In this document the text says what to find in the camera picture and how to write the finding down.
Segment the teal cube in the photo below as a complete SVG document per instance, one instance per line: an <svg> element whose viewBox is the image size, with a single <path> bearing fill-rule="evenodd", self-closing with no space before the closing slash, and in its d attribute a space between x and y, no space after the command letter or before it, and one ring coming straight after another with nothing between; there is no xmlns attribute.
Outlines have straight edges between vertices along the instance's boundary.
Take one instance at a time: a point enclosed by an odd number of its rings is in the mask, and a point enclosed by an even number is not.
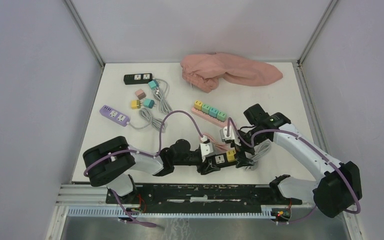
<svg viewBox="0 0 384 240"><path fill-rule="evenodd" d="M217 118L217 114L219 113L219 110L217 110L217 108L210 108L209 109L209 115L213 118Z"/></svg>
<svg viewBox="0 0 384 240"><path fill-rule="evenodd" d="M157 83L157 81L155 81L155 80L152 80L152 81L148 82L148 85L149 85L149 87L150 87L152 90L155 89L156 87L158 87L158 83Z"/></svg>
<svg viewBox="0 0 384 240"><path fill-rule="evenodd" d="M152 109L153 106L155 104L155 101L154 100L151 100L149 98L145 98L145 100L143 101L143 105L149 109Z"/></svg>
<svg viewBox="0 0 384 240"><path fill-rule="evenodd" d="M222 112L222 111L219 111L219 112L217 113L217 119L218 119L218 120L224 122L224 121L226 121L226 118L227 118L226 113L224 113L224 112Z"/></svg>
<svg viewBox="0 0 384 240"><path fill-rule="evenodd" d="M201 111L203 111L205 114L209 114L210 109L211 109L211 106L209 106L207 104L203 104L202 108L201 108Z"/></svg>

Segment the table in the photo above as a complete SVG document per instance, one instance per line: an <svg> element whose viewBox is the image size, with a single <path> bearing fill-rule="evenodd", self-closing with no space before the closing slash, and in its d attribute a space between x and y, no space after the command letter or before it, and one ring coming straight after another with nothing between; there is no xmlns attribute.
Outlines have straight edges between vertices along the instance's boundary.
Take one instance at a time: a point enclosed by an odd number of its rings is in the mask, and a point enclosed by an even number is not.
<svg viewBox="0 0 384 240"><path fill-rule="evenodd" d="M259 103L270 115L283 113L310 140L313 140L309 122L301 98L298 81L291 62L271 62L282 73L283 78L268 86L242 86L220 79L217 89L205 93L192 87L182 79L182 68L179 63L108 63L102 74L92 112L87 125L81 150L74 169L73 182L89 182L83 176L86 169L82 154L89 148L108 141L117 136L124 136L130 145L137 149L155 153L158 150L158 131L151 126L135 130L131 126L122 127L103 117L99 110L108 105L127 114L135 126L143 126L146 121L139 116L139 110L131 109L130 102L136 100L135 91L142 89L147 98L153 99L147 84L125 85L126 74L152 73L157 79L166 80L170 85L167 100L173 110L191 113L196 100L226 112L236 125L248 126L243 112L250 106ZM164 118L155 107L152 113L157 118ZM192 114L200 130L220 140L220 128ZM162 147L169 147L179 139L188 140L191 149L199 146L199 135L191 120L184 114L175 113L167 119L167 130L162 135ZM176 183L176 184L268 184L276 176L289 174L298 179L314 180L313 176L286 150L272 144L272 148L259 162L255 170L222 168L221 171L200 175L195 166L176 166L174 172L162 176L152 176L145 172L128 170L136 183Z"/></svg>

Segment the power strip switch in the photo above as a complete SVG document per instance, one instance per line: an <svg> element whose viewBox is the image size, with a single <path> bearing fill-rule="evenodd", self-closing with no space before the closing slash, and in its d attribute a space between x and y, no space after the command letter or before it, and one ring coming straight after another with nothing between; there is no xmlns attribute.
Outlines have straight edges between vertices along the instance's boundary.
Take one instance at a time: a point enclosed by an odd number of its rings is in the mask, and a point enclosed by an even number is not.
<svg viewBox="0 0 384 240"><path fill-rule="evenodd" d="M130 122L130 118L121 113L120 111L117 111L115 110L114 108L112 107L109 107L107 105L104 105L100 110L99 110L100 114L104 117L106 117L107 119L113 121L114 123L117 123L123 127L126 127L127 124L129 124Z"/></svg>
<svg viewBox="0 0 384 240"><path fill-rule="evenodd" d="M152 73L136 73L136 74L126 74L124 75L124 84L134 85L134 84L148 84L152 81Z"/></svg>

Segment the pink cloth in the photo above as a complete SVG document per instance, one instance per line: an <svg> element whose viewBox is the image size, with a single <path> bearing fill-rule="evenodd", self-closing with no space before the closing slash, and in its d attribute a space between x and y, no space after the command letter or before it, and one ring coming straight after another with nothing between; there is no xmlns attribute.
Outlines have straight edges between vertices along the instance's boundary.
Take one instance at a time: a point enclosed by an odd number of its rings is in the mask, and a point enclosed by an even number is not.
<svg viewBox="0 0 384 240"><path fill-rule="evenodd" d="M182 77L206 93L219 86L219 78L232 84L266 86L283 78L273 65L228 54L192 54L180 62Z"/></svg>

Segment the yellow block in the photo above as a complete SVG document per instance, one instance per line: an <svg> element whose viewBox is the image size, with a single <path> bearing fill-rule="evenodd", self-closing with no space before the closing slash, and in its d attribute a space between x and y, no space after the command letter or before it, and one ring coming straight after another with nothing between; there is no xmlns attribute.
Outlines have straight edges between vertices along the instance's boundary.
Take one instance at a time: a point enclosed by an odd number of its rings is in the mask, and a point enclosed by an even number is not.
<svg viewBox="0 0 384 240"><path fill-rule="evenodd" d="M130 103L131 109L140 109L141 108L141 101L139 100L133 100Z"/></svg>
<svg viewBox="0 0 384 240"><path fill-rule="evenodd" d="M201 111L201 108L203 107L203 102L202 101L196 101L195 104L193 105L194 108L198 109Z"/></svg>
<svg viewBox="0 0 384 240"><path fill-rule="evenodd" d="M236 154L236 150L235 149L227 151L226 154L227 154L227 161L228 162L233 162L233 161L236 160L235 159L235 154Z"/></svg>

